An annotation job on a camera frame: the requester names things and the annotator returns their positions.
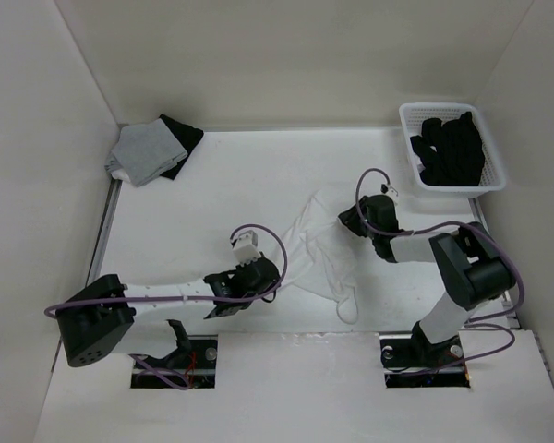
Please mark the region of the white tank top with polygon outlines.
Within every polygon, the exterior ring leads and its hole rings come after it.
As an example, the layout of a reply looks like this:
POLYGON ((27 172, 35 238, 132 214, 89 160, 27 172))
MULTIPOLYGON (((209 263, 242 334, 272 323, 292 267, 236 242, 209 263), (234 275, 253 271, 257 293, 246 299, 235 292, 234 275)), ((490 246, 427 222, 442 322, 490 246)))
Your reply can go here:
POLYGON ((284 289, 333 301, 337 317, 354 325, 359 319, 358 260, 354 237, 339 220, 339 214, 351 207, 349 190, 345 183, 333 183, 316 191, 281 236, 287 258, 277 251, 271 259, 279 267, 287 265, 284 289))

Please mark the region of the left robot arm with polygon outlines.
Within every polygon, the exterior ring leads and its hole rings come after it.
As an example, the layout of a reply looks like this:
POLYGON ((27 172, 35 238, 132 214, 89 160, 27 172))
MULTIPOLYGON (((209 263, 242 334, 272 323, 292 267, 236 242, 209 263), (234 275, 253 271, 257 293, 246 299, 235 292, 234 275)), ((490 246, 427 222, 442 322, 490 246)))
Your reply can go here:
POLYGON ((45 313, 57 322, 72 367, 122 353, 155 369, 178 369, 194 349, 188 328, 208 332, 209 322, 248 309, 280 282, 280 271, 266 257, 176 285, 123 284, 107 274, 45 313))

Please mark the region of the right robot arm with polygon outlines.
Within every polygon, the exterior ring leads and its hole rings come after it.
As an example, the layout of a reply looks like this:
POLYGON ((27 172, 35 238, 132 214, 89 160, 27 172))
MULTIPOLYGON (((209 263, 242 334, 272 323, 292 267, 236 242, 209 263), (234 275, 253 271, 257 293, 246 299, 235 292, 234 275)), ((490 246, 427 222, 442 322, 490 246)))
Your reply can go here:
POLYGON ((499 248, 479 222, 459 224, 450 233, 402 230, 392 199, 364 196, 338 215, 351 233, 370 240, 377 256, 392 264, 433 263, 444 292, 417 321, 407 339, 382 339, 381 362, 389 370, 453 367, 464 360, 458 332, 483 304, 516 284, 499 248))

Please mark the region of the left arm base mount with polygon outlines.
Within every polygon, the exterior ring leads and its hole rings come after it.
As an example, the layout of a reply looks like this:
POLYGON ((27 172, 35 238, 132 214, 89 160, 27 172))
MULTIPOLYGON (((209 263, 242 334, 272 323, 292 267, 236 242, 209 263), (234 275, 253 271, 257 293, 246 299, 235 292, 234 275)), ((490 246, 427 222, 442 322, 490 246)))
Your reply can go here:
POLYGON ((213 389, 218 358, 218 336, 190 336, 189 351, 175 351, 162 359, 140 355, 163 379, 138 362, 133 363, 132 389, 213 389))

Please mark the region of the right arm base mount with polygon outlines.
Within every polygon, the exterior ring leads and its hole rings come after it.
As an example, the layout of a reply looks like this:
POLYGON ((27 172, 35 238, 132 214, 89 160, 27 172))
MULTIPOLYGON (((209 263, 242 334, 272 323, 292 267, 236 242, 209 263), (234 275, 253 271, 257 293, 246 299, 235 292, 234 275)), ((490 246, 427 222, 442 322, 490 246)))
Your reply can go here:
POLYGON ((389 389, 470 387, 465 363, 450 366, 464 357, 462 343, 454 336, 429 348, 417 348, 410 334, 379 336, 380 361, 389 389))

